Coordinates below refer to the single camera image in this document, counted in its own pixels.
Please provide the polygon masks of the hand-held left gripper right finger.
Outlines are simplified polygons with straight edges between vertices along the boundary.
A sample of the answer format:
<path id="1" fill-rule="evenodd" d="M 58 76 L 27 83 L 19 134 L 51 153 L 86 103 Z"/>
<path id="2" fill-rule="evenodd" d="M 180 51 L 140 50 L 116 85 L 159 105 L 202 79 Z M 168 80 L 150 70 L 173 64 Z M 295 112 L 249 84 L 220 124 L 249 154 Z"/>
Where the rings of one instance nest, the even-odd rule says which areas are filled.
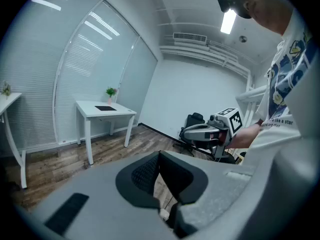
<path id="1" fill-rule="evenodd" d="M 173 197 L 182 205 L 195 203 L 208 186 L 204 171 L 166 151 L 159 152 L 159 173 Z"/>

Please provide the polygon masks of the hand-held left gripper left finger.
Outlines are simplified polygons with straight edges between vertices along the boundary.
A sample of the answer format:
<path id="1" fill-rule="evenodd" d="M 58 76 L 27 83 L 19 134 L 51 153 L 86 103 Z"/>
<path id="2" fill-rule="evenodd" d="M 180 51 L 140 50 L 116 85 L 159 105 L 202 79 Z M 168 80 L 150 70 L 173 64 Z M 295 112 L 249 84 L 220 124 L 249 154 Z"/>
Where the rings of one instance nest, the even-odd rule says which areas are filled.
<path id="1" fill-rule="evenodd" d="M 134 207 L 159 209 L 160 201 L 154 197 L 159 173 L 159 152 L 155 151 L 124 167 L 116 175 L 115 185 L 120 195 Z"/>

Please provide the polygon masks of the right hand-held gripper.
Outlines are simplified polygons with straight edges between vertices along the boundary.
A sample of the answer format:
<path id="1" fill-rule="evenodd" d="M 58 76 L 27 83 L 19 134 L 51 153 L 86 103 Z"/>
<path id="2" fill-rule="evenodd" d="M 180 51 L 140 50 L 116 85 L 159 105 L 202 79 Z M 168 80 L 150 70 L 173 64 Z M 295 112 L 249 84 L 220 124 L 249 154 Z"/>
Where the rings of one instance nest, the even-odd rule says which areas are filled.
<path id="1" fill-rule="evenodd" d="M 193 141 L 197 148 L 210 150 L 215 159 L 224 159 L 228 155 L 226 146 L 230 144 L 236 133 L 242 128 L 242 117 L 237 108 L 227 108 L 209 117 L 205 124 L 195 124 L 182 130 L 182 140 Z M 216 132 L 225 133 L 225 141 L 221 145 L 215 145 L 210 140 L 210 134 Z"/>

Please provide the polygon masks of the person's right forearm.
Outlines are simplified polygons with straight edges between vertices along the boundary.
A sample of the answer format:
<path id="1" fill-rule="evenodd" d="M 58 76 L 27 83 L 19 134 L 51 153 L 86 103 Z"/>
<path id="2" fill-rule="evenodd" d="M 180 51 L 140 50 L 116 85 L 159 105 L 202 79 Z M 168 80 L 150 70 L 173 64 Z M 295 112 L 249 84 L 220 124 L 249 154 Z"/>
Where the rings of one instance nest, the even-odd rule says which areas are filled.
<path id="1" fill-rule="evenodd" d="M 226 149 L 247 149 L 250 147 L 254 139 L 260 132 L 260 127 L 264 121 L 259 120 L 255 124 L 240 129 L 237 134 L 232 138 Z"/>

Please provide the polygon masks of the person's right hand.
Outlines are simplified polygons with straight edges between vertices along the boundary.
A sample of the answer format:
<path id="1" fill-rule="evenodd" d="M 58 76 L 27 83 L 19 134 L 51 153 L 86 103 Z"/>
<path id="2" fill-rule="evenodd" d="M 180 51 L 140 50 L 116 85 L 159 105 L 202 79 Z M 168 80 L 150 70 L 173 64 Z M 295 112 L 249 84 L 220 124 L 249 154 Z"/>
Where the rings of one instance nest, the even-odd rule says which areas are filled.
<path id="1" fill-rule="evenodd" d="M 216 146 L 220 146 L 225 142 L 226 134 L 224 132 L 215 132 L 210 134 L 210 141 Z"/>

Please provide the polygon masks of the black office chair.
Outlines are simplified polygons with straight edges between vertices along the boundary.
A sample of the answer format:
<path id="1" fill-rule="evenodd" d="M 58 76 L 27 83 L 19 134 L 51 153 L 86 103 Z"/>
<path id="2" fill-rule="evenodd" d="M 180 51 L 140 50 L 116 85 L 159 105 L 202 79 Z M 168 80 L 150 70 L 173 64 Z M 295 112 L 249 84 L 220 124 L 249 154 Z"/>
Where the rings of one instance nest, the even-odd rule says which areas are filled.
<path id="1" fill-rule="evenodd" d="M 188 140 L 184 137 L 183 131 L 184 129 L 198 125 L 198 124 L 204 124 L 205 121 L 203 119 L 203 116 L 199 113 L 194 112 L 193 114 L 189 114 L 186 119 L 185 126 L 183 126 L 179 133 L 179 143 L 175 143 L 172 146 L 173 147 L 180 147 L 179 153 L 182 154 L 183 152 L 187 152 L 188 155 L 194 157 L 193 154 L 193 144 L 191 140 Z"/>

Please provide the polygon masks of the white metal rack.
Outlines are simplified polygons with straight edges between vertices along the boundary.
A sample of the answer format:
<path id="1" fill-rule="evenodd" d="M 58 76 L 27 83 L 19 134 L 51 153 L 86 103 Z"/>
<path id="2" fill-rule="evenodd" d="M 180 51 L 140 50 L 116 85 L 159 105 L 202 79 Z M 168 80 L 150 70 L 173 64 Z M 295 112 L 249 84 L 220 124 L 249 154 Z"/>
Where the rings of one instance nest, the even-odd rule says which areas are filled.
<path id="1" fill-rule="evenodd" d="M 260 86 L 258 88 L 250 89 L 235 97 L 238 105 L 241 108 L 246 108 L 243 111 L 243 126 L 249 127 L 253 121 L 254 115 L 257 110 L 257 106 L 260 105 L 261 100 L 266 91 L 266 85 Z"/>

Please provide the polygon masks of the white ceiling pipes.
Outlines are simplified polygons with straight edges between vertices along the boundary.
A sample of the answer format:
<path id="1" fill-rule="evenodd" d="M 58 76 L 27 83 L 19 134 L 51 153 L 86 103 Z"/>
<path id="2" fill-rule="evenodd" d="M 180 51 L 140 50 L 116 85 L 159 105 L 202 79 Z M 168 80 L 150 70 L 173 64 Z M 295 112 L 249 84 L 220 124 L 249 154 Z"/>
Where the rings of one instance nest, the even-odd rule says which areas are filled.
<path id="1" fill-rule="evenodd" d="M 164 54 L 180 55 L 189 58 L 199 59 L 206 62 L 214 63 L 223 68 L 228 68 L 244 77 L 251 76 L 251 71 L 245 66 L 238 63 L 228 55 L 220 52 L 211 52 L 185 46 L 161 45 L 160 51 Z"/>

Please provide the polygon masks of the white desk with grommet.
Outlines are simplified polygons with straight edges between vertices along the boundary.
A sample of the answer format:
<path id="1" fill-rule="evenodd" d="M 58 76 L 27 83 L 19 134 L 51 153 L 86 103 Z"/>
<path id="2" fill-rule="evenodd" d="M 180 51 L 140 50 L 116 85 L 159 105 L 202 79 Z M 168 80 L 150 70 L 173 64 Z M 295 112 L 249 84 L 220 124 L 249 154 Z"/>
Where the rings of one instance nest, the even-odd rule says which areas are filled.
<path id="1" fill-rule="evenodd" d="M 116 120 L 120 118 L 129 118 L 125 141 L 124 141 L 124 147 L 125 148 L 128 147 L 131 131 L 134 124 L 134 119 L 137 114 L 135 111 L 115 102 L 112 102 L 111 105 L 109 105 L 107 102 L 101 102 L 101 101 L 77 100 L 75 102 L 75 105 L 76 105 L 75 125 L 76 125 L 77 144 L 78 145 L 81 144 L 79 115 L 82 115 L 83 121 L 84 121 L 84 139 L 85 139 L 86 155 L 87 155 L 88 163 L 90 165 L 94 164 L 93 154 L 92 154 L 92 144 L 91 144 L 91 121 L 92 120 L 102 119 L 110 122 L 109 135 L 112 136 L 114 133 Z M 116 111 L 100 111 L 95 106 L 110 106 L 116 109 Z"/>

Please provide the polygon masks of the green plant in pink vase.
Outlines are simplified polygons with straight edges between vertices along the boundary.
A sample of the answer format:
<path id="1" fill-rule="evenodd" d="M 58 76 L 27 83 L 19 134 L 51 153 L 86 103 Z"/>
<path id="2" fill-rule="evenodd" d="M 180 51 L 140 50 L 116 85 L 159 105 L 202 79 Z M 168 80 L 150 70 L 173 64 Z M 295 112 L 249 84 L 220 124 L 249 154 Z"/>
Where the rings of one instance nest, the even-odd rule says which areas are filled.
<path id="1" fill-rule="evenodd" d="M 118 90 L 113 87 L 108 87 L 105 92 L 109 96 L 108 104 L 111 105 L 112 100 L 113 100 L 113 96 L 115 96 L 117 94 Z"/>

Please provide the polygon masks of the white air vent grille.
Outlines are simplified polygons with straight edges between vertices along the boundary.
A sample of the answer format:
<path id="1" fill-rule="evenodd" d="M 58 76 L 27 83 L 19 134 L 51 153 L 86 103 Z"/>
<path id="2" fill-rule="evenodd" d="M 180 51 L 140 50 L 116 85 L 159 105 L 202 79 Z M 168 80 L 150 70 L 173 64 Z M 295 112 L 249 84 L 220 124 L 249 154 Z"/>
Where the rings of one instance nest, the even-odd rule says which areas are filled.
<path id="1" fill-rule="evenodd" d="M 207 43 L 207 36 L 205 35 L 184 33 L 184 32 L 174 32 L 172 37 L 175 42 L 184 42 L 184 43 L 192 43 L 192 44 L 200 44 L 200 45 L 205 45 Z"/>

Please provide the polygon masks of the person in white shirt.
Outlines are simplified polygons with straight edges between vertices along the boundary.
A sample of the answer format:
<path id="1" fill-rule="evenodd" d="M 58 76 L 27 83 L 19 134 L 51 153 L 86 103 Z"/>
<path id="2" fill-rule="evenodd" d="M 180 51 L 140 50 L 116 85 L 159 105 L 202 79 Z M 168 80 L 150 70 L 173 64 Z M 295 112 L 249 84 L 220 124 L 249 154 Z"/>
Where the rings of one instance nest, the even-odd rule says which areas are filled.
<path id="1" fill-rule="evenodd" d="M 269 149 L 301 137 L 285 98 L 309 71 L 312 61 L 319 57 L 320 48 L 313 34 L 294 9 L 268 71 L 266 91 L 256 111 L 263 122 L 246 152 L 245 165 L 257 165 L 263 152 L 269 155 Z"/>

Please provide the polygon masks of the rectangular ceiling light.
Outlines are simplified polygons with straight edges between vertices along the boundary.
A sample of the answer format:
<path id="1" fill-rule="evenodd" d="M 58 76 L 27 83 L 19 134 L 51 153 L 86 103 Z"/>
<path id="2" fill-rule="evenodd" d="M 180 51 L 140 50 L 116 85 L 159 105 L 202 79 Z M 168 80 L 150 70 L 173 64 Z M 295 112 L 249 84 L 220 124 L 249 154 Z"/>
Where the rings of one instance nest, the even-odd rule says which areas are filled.
<path id="1" fill-rule="evenodd" d="M 220 31 L 222 33 L 225 33 L 228 35 L 231 33 L 236 16 L 237 14 L 232 9 L 229 9 L 226 13 L 224 13 L 221 28 L 220 28 Z"/>

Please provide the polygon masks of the white window blinds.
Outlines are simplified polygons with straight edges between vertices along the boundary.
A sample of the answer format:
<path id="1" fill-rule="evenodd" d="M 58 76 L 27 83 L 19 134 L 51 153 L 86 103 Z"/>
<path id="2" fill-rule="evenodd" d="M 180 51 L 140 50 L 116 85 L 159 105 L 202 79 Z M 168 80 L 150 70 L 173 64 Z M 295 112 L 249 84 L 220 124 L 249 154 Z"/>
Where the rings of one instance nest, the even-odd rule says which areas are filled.
<path id="1" fill-rule="evenodd" d="M 27 0 L 0 43 L 0 84 L 21 96 L 8 109 L 19 150 L 76 140 L 76 101 L 115 101 L 138 114 L 157 65 L 134 21 L 150 0 Z"/>

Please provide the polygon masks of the small pale flower plant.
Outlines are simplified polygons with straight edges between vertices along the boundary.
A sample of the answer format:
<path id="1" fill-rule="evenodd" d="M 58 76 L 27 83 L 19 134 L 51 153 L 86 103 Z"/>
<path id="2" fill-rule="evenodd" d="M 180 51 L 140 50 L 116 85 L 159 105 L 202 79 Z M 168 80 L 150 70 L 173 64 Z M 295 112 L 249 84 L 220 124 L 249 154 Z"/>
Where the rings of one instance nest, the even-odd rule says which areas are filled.
<path id="1" fill-rule="evenodd" d="M 1 94 L 5 96 L 6 99 L 8 99 L 8 97 L 11 95 L 11 86 L 7 81 L 3 82 Z"/>

